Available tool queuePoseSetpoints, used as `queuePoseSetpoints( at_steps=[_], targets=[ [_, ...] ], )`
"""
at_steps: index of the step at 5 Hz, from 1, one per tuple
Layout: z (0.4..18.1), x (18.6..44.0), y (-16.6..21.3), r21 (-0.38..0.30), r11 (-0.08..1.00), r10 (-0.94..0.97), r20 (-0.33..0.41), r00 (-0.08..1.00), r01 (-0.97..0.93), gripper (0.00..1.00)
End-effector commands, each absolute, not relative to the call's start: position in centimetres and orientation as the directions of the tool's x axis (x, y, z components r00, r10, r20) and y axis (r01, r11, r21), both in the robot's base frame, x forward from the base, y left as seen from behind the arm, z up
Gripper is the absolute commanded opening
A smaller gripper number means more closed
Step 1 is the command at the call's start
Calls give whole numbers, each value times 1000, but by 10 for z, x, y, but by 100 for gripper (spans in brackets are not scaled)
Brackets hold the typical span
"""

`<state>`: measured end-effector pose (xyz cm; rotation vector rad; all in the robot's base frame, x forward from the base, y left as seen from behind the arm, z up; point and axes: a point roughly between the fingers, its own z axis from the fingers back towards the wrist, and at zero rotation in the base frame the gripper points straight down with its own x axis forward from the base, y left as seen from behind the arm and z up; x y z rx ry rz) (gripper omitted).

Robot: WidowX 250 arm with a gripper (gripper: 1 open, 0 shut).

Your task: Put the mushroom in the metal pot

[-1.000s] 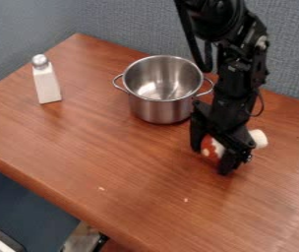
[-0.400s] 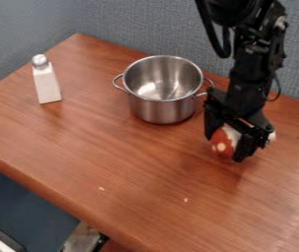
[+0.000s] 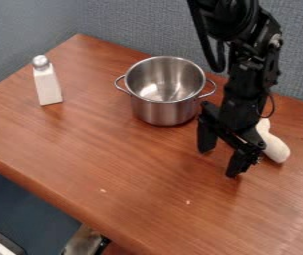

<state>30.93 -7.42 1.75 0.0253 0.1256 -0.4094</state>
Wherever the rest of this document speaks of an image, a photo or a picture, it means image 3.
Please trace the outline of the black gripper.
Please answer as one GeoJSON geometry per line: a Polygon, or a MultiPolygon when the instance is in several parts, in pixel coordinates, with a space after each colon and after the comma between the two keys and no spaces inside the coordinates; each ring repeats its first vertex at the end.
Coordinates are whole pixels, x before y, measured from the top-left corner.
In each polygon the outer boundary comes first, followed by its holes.
{"type": "Polygon", "coordinates": [[[216,141],[222,139],[234,148],[226,176],[235,178],[258,162],[266,148],[266,142],[255,130],[259,114],[254,113],[249,117],[247,109],[239,112],[230,107],[219,107],[210,101],[203,101],[200,107],[196,129],[198,150],[200,153],[212,151],[216,141]]]}

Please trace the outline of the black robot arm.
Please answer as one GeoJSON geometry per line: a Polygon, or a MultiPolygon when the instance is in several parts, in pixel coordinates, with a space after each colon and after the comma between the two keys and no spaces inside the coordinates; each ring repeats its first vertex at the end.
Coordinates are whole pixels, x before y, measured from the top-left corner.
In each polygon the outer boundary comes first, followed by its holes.
{"type": "Polygon", "coordinates": [[[234,148],[226,170],[234,178],[267,147],[257,124],[281,75],[281,25],[259,0],[187,0],[187,5],[210,68],[228,73],[222,103],[200,103],[198,150],[212,151],[220,140],[234,148]]]}

